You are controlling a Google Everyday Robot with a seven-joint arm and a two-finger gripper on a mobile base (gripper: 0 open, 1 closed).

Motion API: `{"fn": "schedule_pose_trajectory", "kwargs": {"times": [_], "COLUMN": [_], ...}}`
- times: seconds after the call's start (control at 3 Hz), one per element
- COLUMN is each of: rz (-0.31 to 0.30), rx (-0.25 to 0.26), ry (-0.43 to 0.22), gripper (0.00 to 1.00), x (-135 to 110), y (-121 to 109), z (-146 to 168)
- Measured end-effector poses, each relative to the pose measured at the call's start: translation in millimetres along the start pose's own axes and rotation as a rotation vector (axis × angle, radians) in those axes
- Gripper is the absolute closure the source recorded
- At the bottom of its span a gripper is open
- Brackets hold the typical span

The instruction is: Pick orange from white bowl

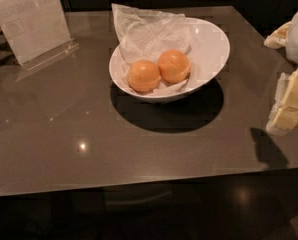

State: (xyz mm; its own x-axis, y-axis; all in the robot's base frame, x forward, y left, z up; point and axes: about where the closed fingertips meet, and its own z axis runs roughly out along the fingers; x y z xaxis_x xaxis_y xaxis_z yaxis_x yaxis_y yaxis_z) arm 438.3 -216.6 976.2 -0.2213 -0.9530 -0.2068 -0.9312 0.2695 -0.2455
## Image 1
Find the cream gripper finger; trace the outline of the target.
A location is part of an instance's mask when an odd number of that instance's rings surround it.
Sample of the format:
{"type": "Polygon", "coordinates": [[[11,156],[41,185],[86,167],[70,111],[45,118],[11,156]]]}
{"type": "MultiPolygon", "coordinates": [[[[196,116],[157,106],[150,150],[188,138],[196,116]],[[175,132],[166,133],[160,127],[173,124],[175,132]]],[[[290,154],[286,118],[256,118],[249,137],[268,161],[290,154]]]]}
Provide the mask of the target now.
{"type": "Polygon", "coordinates": [[[274,30],[264,41],[266,47],[272,49],[285,48],[288,41],[288,35],[291,22],[287,22],[274,30]]]}
{"type": "Polygon", "coordinates": [[[298,125],[298,68],[282,73],[277,82],[275,104],[269,114],[266,131],[276,136],[291,132],[298,125]]]}

